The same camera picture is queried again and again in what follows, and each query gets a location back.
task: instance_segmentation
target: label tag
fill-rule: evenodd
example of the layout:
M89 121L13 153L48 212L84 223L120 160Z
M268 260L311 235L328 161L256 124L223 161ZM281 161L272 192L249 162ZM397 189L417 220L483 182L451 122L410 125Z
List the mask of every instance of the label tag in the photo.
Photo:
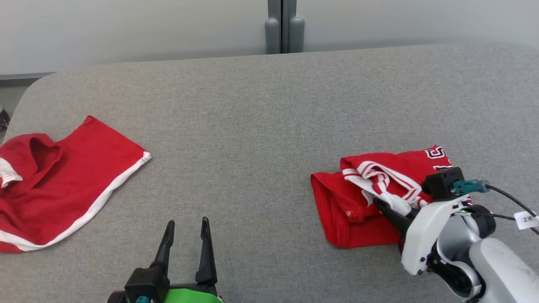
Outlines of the label tag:
M519 229L526 229L539 226L539 218L530 215L527 211L517 212L515 214L516 225Z

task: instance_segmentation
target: red garment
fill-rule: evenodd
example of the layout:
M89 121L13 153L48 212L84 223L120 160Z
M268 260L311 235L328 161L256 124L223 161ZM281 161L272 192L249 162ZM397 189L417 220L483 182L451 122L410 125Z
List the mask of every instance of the red garment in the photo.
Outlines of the red garment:
M397 230L372 204L374 197L409 211L431 203L421 191L428 175L452 167L442 147L341 159L341 171L311 175L326 238L340 248L396 244Z
M9 140L0 147L0 252L37 250L66 238L150 158L92 116L56 143L45 134Z

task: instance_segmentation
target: teal connector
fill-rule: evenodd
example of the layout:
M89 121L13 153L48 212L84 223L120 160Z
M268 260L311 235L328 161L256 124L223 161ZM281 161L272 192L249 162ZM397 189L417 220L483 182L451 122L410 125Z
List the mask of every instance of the teal connector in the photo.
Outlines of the teal connector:
M135 303L150 303L150 299L142 295L138 299L136 299Z
M453 194L457 196L462 196L469 194L470 192L488 192L489 189L486 188L488 184L487 180L464 180L456 181L453 183Z

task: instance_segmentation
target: gray table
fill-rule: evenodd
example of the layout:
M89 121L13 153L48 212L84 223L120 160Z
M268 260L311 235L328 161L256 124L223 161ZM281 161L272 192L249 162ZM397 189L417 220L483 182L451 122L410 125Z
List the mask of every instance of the gray table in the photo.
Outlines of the gray table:
M104 302L148 266L170 219L169 270L197 270L210 218L230 303L458 302L437 276L412 277L394 246L340 250L324 238L311 173L341 156L442 145L470 178L539 209L539 52L510 44L126 63L45 77L6 140L62 139L94 115L154 157L97 216L48 249L0 255L5 302ZM501 214L519 208L475 195ZM539 271L539 238L495 234Z

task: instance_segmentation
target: white trim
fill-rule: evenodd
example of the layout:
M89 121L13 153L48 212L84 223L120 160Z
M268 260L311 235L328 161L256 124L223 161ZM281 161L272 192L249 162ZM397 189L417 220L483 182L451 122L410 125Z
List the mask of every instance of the white trim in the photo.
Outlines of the white trim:
M391 206L391 209L396 211L397 213L406 216L412 211L412 207L409 206L406 201L404 201L401 197L392 194L388 191L383 192L381 195L378 196L378 198L386 201L389 206Z
M75 220L75 222L73 222L73 224L68 229L66 229L61 234L57 235L56 238L50 241L49 243L45 245L36 245L26 239L17 237L5 231L0 231L0 242L11 243L22 251L32 251L32 250L42 249L44 247L50 246L52 244L55 244L65 239L67 236L74 233L77 229L81 228L84 224L88 223L88 221L90 221L95 216L95 214L97 214L98 211L103 207L105 202L107 202L108 198L112 194L112 191L118 188L120 185L122 185L130 175L132 175L135 171L137 171L144 163L148 162L148 160L150 159L151 159L151 155L145 151L142 158L136 161L133 166L131 166L126 171L121 173L118 177L116 177L114 180L112 180L109 186L107 186L107 188L101 193L101 195L97 197L94 203L92 203L92 205L88 208L88 211L82 217Z
M421 209L423 206L427 205L428 202L425 201L421 196L417 196L413 199L413 201L408 202L408 205L410 205L412 208L415 209Z
M23 180L23 178L13 169L11 164L4 158L0 158L0 178L2 178L2 188L8 186L11 181Z
M380 172L380 174L378 174L377 178L378 178L378 187L380 188L380 191L384 192L384 191L387 191L388 190L388 187L385 185L385 176L387 176L386 173L382 173Z
M366 178L373 167L379 167L402 187L408 190L408 193L402 197L402 199L406 200L407 202L413 201L413 199L421 192L421 186L412 178L374 161L361 162L361 164L357 167L357 171L361 172L361 176L363 178Z
M344 177L345 180L352 182L353 184L361 187L362 189L370 192L371 194L378 197L378 193L372 188L372 180L363 179L360 176L348 175Z
M343 175L359 175L357 170L355 170L353 168L345 168L345 169L343 169L342 174Z
M389 186L389 182L390 182L389 176L387 174L384 174L385 187Z

